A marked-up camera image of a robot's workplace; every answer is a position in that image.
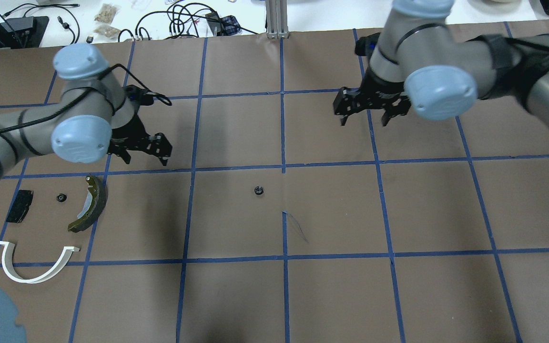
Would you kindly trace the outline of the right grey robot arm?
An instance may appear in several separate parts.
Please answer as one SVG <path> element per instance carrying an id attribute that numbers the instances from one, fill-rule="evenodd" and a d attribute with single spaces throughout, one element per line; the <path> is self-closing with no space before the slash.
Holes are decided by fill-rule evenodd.
<path id="1" fill-rule="evenodd" d="M 360 86 L 340 88 L 333 101 L 342 125 L 365 110 L 383 110 L 383 126 L 410 109 L 426 120 L 446 120 L 478 100 L 514 96 L 549 128 L 549 33 L 457 42 L 445 24 L 453 4 L 392 2 L 383 30 L 356 43 L 369 65 Z"/>

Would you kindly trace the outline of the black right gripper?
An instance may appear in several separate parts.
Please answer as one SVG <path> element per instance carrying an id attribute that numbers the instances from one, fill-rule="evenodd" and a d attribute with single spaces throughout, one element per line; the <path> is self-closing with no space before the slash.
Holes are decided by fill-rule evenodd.
<path id="1" fill-rule="evenodd" d="M 403 85 L 403 82 L 383 80 L 369 67 L 357 89 L 338 89 L 333 101 L 334 115 L 340 116 L 340 124 L 345 126 L 348 117 L 355 113 L 364 110 L 383 110 L 381 125 L 386 127 L 392 118 L 405 116 L 410 110 L 410 100 Z"/>

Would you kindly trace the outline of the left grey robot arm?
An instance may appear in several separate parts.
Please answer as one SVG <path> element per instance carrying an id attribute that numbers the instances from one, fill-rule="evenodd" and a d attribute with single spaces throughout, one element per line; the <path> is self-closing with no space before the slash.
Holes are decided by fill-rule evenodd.
<path id="1" fill-rule="evenodd" d="M 165 134 L 148 134 L 139 117 L 142 106 L 171 102 L 143 82 L 121 85 L 118 68 L 87 43 L 66 46 L 53 67 L 65 85 L 56 104 L 0 113 L 0 180 L 24 159 L 56 154 L 72 163 L 94 163 L 115 155 L 130 163 L 141 151 L 166 166 L 172 144 Z"/>

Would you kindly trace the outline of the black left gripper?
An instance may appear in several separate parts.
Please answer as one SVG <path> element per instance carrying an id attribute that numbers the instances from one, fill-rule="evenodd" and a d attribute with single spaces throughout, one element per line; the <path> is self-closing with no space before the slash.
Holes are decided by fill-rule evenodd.
<path id="1" fill-rule="evenodd" d="M 135 114 L 128 123 L 112 130 L 107 154 L 118 156 L 129 165 L 132 160 L 129 151 L 140 151 L 158 158 L 161 165 L 166 167 L 172 149 L 164 133 L 148 134 L 143 121 Z"/>

